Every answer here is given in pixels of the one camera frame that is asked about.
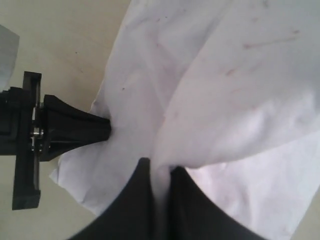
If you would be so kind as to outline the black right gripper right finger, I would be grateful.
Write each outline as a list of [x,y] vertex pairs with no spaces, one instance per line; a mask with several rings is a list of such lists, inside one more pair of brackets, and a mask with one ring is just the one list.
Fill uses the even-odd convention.
[[217,207],[182,167],[171,172],[170,240],[262,240]]

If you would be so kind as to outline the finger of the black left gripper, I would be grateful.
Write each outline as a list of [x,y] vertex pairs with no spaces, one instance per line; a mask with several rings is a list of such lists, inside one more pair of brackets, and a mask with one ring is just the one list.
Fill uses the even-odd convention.
[[45,95],[43,106],[48,124],[62,124],[64,127],[75,127],[78,124],[81,128],[96,126],[99,129],[111,130],[108,119],[74,108],[54,95]]
[[41,161],[49,162],[71,150],[107,141],[110,135],[111,127],[109,125],[82,129],[49,130],[43,140]]

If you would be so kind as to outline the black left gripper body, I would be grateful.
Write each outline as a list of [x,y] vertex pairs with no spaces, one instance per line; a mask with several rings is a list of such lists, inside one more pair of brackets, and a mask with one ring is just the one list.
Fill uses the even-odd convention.
[[10,87],[0,93],[0,154],[15,156],[14,210],[35,209],[40,202],[41,79],[41,73],[26,71],[22,87]]

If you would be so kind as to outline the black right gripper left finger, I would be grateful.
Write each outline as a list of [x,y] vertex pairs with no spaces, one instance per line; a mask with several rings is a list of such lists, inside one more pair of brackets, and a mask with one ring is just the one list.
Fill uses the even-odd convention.
[[129,181],[111,205],[72,240],[152,240],[154,198],[150,160],[141,158]]

